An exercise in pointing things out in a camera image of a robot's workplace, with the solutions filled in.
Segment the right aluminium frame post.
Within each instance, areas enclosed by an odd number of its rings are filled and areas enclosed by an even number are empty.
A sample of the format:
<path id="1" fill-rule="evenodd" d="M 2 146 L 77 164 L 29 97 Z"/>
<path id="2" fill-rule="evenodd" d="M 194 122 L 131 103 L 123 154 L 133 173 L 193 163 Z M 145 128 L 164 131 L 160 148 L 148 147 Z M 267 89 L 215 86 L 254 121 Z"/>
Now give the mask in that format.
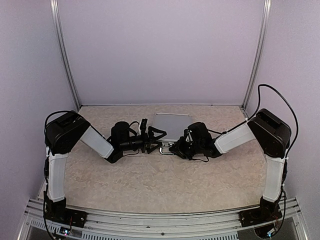
<path id="1" fill-rule="evenodd" d="M 256 47 L 255 56 L 254 56 L 254 60 L 253 60 L 253 65 L 252 65 L 252 69 L 250 72 L 250 77 L 249 77 L 247 89 L 246 89 L 244 99 L 243 99 L 243 102 L 241 105 L 243 110 L 247 109 L 247 107 L 249 105 L 250 98 L 253 93 L 253 89 L 254 89 L 254 85 L 256 82 L 260 62 L 261 62 L 262 55 L 263 55 L 263 49 L 264 49 L 265 39 L 266 39 L 267 31 L 268 31 L 268 24 L 269 24 L 269 19 L 270 19 L 271 8 L 272 8 L 272 0 L 265 0 L 264 5 L 263 5 L 262 19 L 261 19 L 261 24 L 260 24 L 259 36 L 258 36 L 257 47 Z"/>

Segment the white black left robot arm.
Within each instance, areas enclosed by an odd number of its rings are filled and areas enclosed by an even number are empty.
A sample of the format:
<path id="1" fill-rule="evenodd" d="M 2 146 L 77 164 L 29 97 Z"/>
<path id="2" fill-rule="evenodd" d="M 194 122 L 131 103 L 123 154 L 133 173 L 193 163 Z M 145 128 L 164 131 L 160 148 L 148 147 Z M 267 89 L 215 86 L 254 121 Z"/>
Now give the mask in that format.
<path id="1" fill-rule="evenodd" d="M 65 167 L 69 153 L 82 142 L 111 164 L 129 151 L 150 154 L 162 143 L 167 132 L 147 125 L 146 118 L 138 122 L 138 130 L 126 121 L 119 121 L 105 138 L 89 121 L 73 110 L 60 110 L 49 114 L 44 122 L 46 160 L 44 176 L 44 216 L 63 223 L 70 218 L 64 193 Z"/>

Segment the aluminium frame post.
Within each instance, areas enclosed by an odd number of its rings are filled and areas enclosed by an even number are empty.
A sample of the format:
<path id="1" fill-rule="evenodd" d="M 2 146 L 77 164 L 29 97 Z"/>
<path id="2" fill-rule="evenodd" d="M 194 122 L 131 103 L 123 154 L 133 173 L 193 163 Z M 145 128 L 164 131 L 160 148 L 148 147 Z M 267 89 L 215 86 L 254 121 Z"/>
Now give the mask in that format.
<path id="1" fill-rule="evenodd" d="M 52 18 L 53 18 L 53 24 L 55 27 L 55 32 L 57 36 L 57 41 L 59 45 L 59 51 L 64 67 L 64 71 L 66 74 L 67 78 L 67 83 L 70 88 L 71 92 L 71 97 L 73 100 L 73 103 L 75 105 L 75 108 L 79 111 L 82 104 L 81 100 L 77 91 L 77 87 L 73 78 L 71 66 L 70 66 L 70 61 L 68 58 L 67 54 L 67 48 L 65 45 L 65 40 L 64 40 L 64 34 L 63 34 L 63 28 L 62 28 L 62 22 L 60 18 L 60 11 L 59 11 L 59 3 L 57 0 L 50 0 L 50 8 L 51 8 L 51 13 L 52 13 Z"/>
<path id="2" fill-rule="evenodd" d="M 264 5 L 263 5 L 262 19 L 261 19 L 261 24 L 260 24 L 259 36 L 258 36 L 257 47 L 256 47 L 255 56 L 254 56 L 254 60 L 253 60 L 253 65 L 252 65 L 252 69 L 250 72 L 250 77 L 249 77 L 247 89 L 246 89 L 244 99 L 243 99 L 243 102 L 241 105 L 243 110 L 247 109 L 247 107 L 249 105 L 250 98 L 253 93 L 253 89 L 254 89 L 254 85 L 256 82 L 260 62 L 261 62 L 262 55 L 263 55 L 263 49 L 264 49 L 265 39 L 266 39 L 267 31 L 268 31 L 268 24 L 269 24 L 269 19 L 270 19 L 271 8 L 272 8 L 272 0 L 265 0 Z"/>

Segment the left aluminium frame post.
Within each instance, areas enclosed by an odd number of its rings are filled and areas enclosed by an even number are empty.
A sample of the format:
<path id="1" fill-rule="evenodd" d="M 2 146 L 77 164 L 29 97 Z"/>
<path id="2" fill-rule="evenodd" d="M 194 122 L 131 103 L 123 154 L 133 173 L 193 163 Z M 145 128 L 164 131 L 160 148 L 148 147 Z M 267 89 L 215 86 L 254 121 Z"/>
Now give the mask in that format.
<path id="1" fill-rule="evenodd" d="M 70 61 L 68 58 L 67 54 L 67 48 L 65 45 L 65 40 L 64 40 L 64 34 L 63 34 L 63 28 L 62 28 L 62 22 L 60 18 L 60 11 L 59 11 L 59 3 L 57 0 L 50 0 L 50 8 L 51 8 L 51 13 L 52 13 L 52 18 L 53 18 L 53 24 L 55 27 L 55 32 L 57 36 L 57 41 L 59 45 L 59 51 L 64 67 L 64 71 L 66 74 L 67 78 L 67 83 L 70 88 L 71 92 L 71 97 L 73 100 L 73 103 L 75 105 L 75 108 L 79 111 L 82 104 L 81 100 L 77 91 L 77 87 L 73 78 L 71 66 L 70 66 Z"/>

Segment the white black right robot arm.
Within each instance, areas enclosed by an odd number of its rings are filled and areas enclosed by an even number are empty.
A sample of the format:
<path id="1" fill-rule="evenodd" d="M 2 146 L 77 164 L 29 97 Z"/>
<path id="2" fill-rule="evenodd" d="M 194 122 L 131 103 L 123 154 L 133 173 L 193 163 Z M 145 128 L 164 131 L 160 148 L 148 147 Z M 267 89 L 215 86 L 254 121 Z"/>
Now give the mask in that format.
<path id="1" fill-rule="evenodd" d="M 182 159 L 193 160 L 195 155 L 214 159 L 257 140 L 266 161 L 265 187 L 259 206 L 239 213 L 241 225 L 246 227 L 274 221 L 284 215 L 279 201 L 285 193 L 289 151 L 296 141 L 291 135 L 288 124 L 269 110 L 257 107 L 252 116 L 217 138 L 212 138 L 203 122 L 193 123 L 169 151 Z"/>

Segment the aluminium poker set case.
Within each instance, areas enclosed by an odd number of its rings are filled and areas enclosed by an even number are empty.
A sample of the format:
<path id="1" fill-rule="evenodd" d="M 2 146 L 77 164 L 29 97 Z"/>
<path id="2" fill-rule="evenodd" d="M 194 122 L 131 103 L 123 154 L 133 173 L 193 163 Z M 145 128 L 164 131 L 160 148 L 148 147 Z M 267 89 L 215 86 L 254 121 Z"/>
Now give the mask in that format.
<path id="1" fill-rule="evenodd" d="M 174 155 L 169 151 L 169 148 L 184 135 L 184 130 L 191 124 L 192 116 L 190 114 L 155 113 L 151 126 L 166 132 L 166 136 L 159 140 L 161 142 L 160 154 Z"/>

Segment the front aluminium rail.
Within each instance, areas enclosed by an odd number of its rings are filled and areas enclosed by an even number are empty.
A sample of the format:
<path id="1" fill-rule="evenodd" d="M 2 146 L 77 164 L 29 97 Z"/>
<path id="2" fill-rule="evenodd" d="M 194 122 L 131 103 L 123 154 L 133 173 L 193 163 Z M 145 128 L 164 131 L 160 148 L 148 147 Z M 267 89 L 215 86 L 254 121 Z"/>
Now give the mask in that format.
<path id="1" fill-rule="evenodd" d="M 280 218 L 247 222 L 242 212 L 254 206 L 196 213 L 130 213 L 71 206 L 86 212 L 76 222 L 43 219 L 43 202 L 31 199 L 22 217 L 18 240 L 308 240 L 306 224 L 295 198 L 281 200 Z"/>

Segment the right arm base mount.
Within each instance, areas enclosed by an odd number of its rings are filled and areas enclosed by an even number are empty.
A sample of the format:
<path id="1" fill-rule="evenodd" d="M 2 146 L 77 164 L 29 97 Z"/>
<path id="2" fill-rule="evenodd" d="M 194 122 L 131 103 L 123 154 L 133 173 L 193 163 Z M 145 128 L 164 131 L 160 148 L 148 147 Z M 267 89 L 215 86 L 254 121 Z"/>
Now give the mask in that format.
<path id="1" fill-rule="evenodd" d="M 264 222 L 260 208 L 243 210 L 240 211 L 238 215 L 242 228 L 258 225 Z"/>

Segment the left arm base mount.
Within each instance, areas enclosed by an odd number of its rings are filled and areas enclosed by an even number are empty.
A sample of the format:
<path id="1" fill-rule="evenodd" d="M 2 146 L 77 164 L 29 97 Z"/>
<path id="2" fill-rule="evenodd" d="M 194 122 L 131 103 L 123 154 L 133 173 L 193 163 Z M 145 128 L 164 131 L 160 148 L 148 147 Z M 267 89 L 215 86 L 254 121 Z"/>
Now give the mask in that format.
<path id="1" fill-rule="evenodd" d="M 47 209 L 44 210 L 46 220 L 68 225 L 71 227 L 84 228 L 88 213 L 81 210 L 65 208 L 63 213 L 53 213 Z"/>

